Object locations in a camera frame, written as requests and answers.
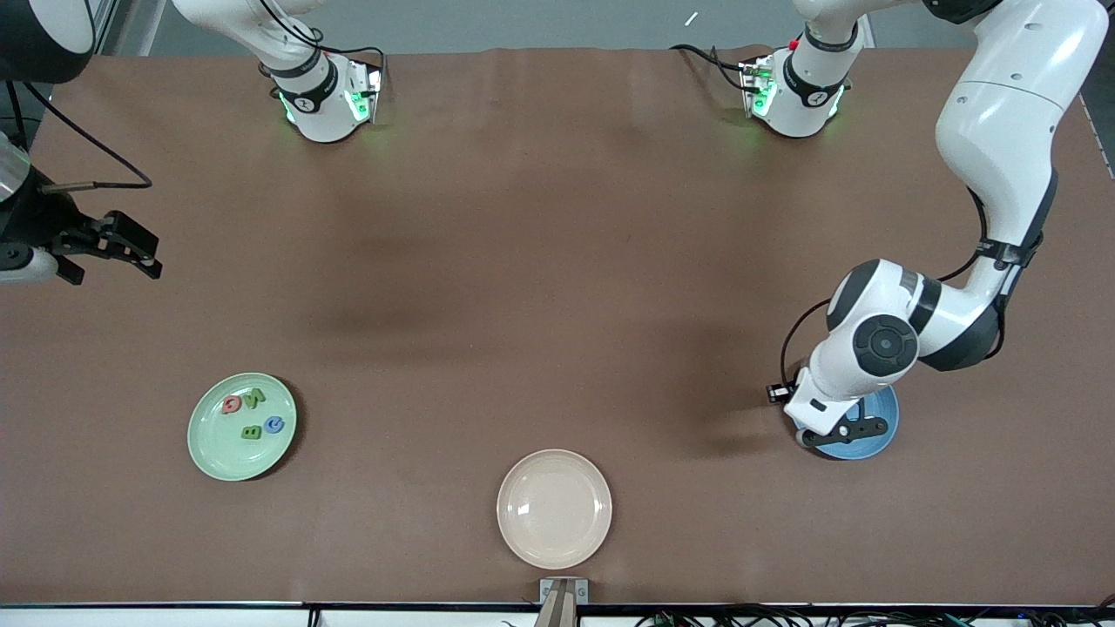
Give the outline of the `blue plate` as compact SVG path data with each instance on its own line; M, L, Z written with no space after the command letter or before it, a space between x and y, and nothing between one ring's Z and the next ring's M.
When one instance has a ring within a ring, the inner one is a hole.
M828 445L812 450L831 459L842 461L860 461L876 456L884 448L888 448L888 445L896 436L896 428L899 428L900 423L900 408L895 390L893 388L884 388L867 395L867 397L857 401L844 414L843 418L856 419L867 416L876 416L888 421L888 434L873 438L859 440L849 445Z

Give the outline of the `light green plate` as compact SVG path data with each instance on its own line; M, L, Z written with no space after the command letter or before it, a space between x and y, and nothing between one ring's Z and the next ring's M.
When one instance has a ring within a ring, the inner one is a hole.
M242 396L251 388L261 388L266 401L255 409L242 406L239 412L223 415L220 403L227 395ZM278 415L287 426L279 434L262 433L258 441L240 438L248 425L262 426L268 416ZM263 373L232 374L216 382L200 397L187 426L187 448L200 472L224 482L258 479L278 467L294 448L299 427L299 409L294 394L284 382Z

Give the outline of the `beige plate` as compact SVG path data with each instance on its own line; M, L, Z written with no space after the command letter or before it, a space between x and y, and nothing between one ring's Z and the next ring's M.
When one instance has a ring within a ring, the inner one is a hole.
M543 448L510 469L497 495L497 525L510 551L539 569L585 563L605 543L614 500L605 474L566 448Z

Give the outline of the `metal base connector plate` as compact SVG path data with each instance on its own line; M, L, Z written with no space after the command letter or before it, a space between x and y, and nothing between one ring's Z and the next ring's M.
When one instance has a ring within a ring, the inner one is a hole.
M345 84L355 122L357 124L374 122L382 88L382 67L350 59Z
M775 80L774 56L767 55L738 64L741 100L748 118L765 118L769 113L778 85Z

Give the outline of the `brown table cover mat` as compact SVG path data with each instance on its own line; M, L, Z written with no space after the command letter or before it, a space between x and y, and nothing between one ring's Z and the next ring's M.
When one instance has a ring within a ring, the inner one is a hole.
M1115 181L1079 102L1007 341L896 384L895 440L799 448L765 388L852 266L946 274L935 149L969 54L871 49L816 138L677 51L395 56L379 122L287 124L248 58L97 58L54 102L151 175L76 195L165 270L0 288L0 602L518 602L539 448L605 473L598 602L1092 604L1115 594ZM294 394L258 479L194 464L232 374Z

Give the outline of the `aluminium frame profile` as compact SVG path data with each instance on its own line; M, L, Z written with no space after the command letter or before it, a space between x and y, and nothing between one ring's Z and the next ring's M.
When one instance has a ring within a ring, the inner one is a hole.
M94 52L107 51L112 25L120 0L84 0L94 28Z

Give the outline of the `white table edge rail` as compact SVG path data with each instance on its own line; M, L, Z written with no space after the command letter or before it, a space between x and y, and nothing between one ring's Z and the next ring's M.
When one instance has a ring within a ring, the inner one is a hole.
M0 604L0 627L533 627L539 602ZM1115 627L1096 604L590 602L580 627Z

